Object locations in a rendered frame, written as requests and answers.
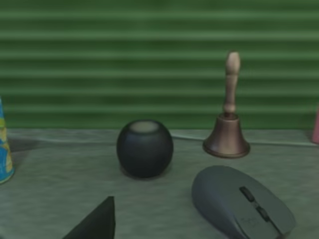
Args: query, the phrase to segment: gray table surface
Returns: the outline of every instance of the gray table surface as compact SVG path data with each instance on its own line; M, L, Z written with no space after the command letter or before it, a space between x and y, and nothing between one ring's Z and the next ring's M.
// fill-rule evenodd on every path
M205 138L210 130L172 130ZM115 196L116 239L222 239L193 207L195 175L211 165L239 169L267 186L293 211L291 239L319 238L319 147L252 144L225 160L201 141L175 139L172 166L147 181L126 177L115 152L117 130L9 130L14 177L0 185L5 239L61 239L108 196ZM309 142L300 130L245 130L248 141Z

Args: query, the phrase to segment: computer mouse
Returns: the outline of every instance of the computer mouse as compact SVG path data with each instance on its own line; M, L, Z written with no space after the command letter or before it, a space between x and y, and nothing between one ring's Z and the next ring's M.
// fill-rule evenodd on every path
M227 166L197 174L194 206L230 239L283 239L296 226L290 209L254 178Z

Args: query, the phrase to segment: green metal shutter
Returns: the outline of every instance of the green metal shutter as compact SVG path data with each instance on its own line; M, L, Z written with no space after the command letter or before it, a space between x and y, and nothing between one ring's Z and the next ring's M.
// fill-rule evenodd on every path
M0 95L9 127L211 128L237 50L243 128L312 128L317 0L2 0Z

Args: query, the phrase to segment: can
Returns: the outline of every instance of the can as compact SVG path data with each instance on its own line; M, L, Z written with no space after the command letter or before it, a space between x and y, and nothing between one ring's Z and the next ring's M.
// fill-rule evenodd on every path
M13 174L14 167L7 139L2 101L0 98L0 184L9 180Z

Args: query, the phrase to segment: corrugated metal panel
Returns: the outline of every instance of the corrugated metal panel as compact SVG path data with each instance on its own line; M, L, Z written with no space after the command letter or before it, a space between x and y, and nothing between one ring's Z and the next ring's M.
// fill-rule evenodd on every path
M319 1L1 1L6 121L106 128L152 118L211 128L230 49L242 58L244 128L313 127Z

